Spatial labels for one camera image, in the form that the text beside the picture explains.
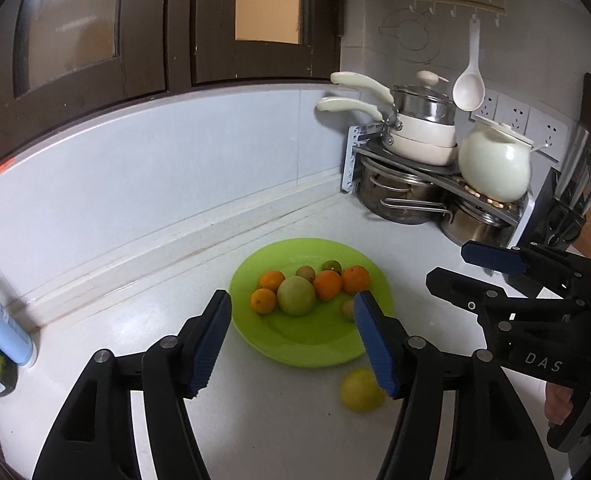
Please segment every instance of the lid knob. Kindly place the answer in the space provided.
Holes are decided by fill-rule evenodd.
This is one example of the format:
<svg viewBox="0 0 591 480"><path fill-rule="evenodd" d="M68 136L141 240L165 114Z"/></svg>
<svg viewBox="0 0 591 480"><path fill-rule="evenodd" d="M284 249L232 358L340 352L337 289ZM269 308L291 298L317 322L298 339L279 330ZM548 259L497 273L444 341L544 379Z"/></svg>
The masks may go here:
<svg viewBox="0 0 591 480"><path fill-rule="evenodd" d="M420 70L416 76L418 77L422 86L425 88L431 88L432 86L437 85L438 81L446 81L447 83L449 82L448 79L430 72L429 70Z"/></svg>

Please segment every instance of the cream pan handle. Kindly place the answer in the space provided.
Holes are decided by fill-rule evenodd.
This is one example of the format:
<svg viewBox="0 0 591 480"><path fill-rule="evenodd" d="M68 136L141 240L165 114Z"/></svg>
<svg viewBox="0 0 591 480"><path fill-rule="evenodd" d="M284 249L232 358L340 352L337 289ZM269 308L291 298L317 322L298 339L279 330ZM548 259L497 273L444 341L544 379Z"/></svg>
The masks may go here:
<svg viewBox="0 0 591 480"><path fill-rule="evenodd" d="M315 107L321 112L352 112L355 110L370 115L376 122L383 120L382 114L375 105L349 97L323 97Z"/></svg>
<svg viewBox="0 0 591 480"><path fill-rule="evenodd" d="M391 91L367 75L357 72L334 72L331 74L331 82L336 85L350 86L351 88L365 88L380 97L388 105L393 104Z"/></svg>

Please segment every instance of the plate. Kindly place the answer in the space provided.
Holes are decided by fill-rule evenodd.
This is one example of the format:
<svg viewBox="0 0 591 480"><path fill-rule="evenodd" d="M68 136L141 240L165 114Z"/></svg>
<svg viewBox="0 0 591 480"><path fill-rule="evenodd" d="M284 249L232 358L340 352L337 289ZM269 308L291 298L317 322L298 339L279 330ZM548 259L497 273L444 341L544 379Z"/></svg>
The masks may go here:
<svg viewBox="0 0 591 480"><path fill-rule="evenodd" d="M393 314L386 277L364 254L322 238L291 238L256 251L234 274L229 288L233 320L247 343L267 357L299 367L331 366L364 354L355 324L339 314L339 306L351 298L344 293L326 303L317 301L311 313L302 317L289 316L280 308L263 316L249 306L251 294L265 272L280 270L288 278L308 265L317 273L327 260L338 260L343 269L365 267L371 275L371 293L385 314Z"/></svg>

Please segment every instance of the countertop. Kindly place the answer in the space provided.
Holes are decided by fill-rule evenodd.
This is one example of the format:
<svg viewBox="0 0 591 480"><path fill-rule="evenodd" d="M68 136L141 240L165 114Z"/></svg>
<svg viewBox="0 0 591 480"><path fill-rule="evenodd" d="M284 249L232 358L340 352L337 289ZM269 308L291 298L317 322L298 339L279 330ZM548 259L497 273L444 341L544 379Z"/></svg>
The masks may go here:
<svg viewBox="0 0 591 480"><path fill-rule="evenodd" d="M442 266L504 286L465 264L459 247L432 223L403 226L384 221L353 196L314 203L203 253L116 290L42 329L38 361L21 370L16 391L0 399L0 441L7 462L30 478L47 433L78 375L97 349L115 355L146 350L176 334L200 314L217 288L227 288L242 261L259 248L292 237L320 237L345 243L371 258L385 273L395 314L407 332L442 351L470 355L483 348L474 314L433 298L425 276ZM338 396L352 369L368 366L365 356L336 367L293 368L248 346L230 327L207 388L187 401L189 418L213 480L375 479L400 409L387 399L376 412L356 415ZM544 384L508 372L541 438ZM132 394L134 430L142 478L156 478L146 439L141 392ZM453 396L445 395L443 428L432 479L442 478L448 458ZM545 444L556 478L566 478L566 455Z"/></svg>

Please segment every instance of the cabinet door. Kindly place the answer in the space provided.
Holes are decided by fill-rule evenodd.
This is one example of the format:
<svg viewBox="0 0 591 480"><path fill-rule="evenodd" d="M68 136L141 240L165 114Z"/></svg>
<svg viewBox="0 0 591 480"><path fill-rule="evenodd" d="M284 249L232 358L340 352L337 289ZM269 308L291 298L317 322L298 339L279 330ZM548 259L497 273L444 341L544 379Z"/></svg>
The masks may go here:
<svg viewBox="0 0 591 480"><path fill-rule="evenodd" d="M194 0L194 83L328 78L339 68L341 1Z"/></svg>
<svg viewBox="0 0 591 480"><path fill-rule="evenodd" d="M0 161L93 110L165 90L164 0L6 0Z"/></svg>

